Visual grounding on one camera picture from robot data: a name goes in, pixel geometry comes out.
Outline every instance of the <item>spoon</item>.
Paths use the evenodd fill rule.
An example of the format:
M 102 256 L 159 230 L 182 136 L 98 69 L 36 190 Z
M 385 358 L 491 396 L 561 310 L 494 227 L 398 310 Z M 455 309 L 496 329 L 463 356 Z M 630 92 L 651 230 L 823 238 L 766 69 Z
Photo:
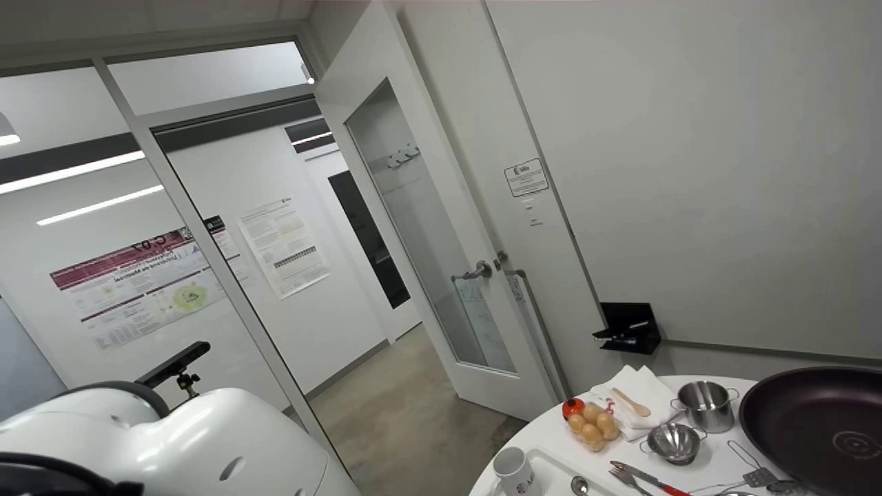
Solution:
M 586 481 L 584 475 L 572 475 L 572 480 L 569 480 L 569 489 L 572 489 L 575 496 L 586 496 L 590 481 Z

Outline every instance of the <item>printed notice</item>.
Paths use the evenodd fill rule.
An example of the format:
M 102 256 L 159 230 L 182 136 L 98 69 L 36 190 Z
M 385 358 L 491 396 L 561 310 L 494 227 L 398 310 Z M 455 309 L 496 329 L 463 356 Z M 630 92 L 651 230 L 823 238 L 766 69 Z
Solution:
M 294 294 L 327 276 L 327 260 L 288 197 L 255 205 L 239 216 L 239 226 L 279 296 Z
M 223 296 L 188 227 L 48 272 L 102 349 L 134 342 Z
M 518 163 L 518 164 L 507 164 L 505 178 L 507 178 L 507 187 L 513 190 L 514 197 L 547 190 L 547 176 L 545 176 L 545 168 L 536 157 Z

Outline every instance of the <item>small label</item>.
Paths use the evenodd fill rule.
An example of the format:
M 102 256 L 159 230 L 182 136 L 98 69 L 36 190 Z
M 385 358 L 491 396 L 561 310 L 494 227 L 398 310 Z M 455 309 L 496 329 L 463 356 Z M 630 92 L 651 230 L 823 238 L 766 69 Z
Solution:
M 547 190 L 545 168 L 536 157 L 507 164 L 505 168 L 507 187 L 513 190 L 513 197 L 535 194 L 539 190 Z

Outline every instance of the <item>metal cup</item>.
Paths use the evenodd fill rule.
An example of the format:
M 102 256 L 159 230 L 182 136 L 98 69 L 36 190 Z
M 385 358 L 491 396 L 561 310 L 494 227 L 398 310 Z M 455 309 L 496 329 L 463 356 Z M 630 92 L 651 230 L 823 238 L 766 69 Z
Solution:
M 725 431 L 736 423 L 733 400 L 736 391 L 706 380 L 686 383 L 677 391 L 677 401 L 686 408 L 689 420 L 706 431 Z

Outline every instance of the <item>napkin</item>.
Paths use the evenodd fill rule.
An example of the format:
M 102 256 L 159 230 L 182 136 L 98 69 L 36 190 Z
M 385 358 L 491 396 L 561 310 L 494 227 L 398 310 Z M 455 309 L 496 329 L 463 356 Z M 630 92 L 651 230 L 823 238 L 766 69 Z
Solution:
M 651 416 L 633 416 L 627 405 L 620 405 L 611 389 L 623 391 L 630 401 L 651 408 Z M 627 441 L 641 438 L 651 427 L 674 416 L 674 394 L 646 367 L 623 367 L 611 380 L 593 384 L 586 400 L 600 408 L 611 408 Z

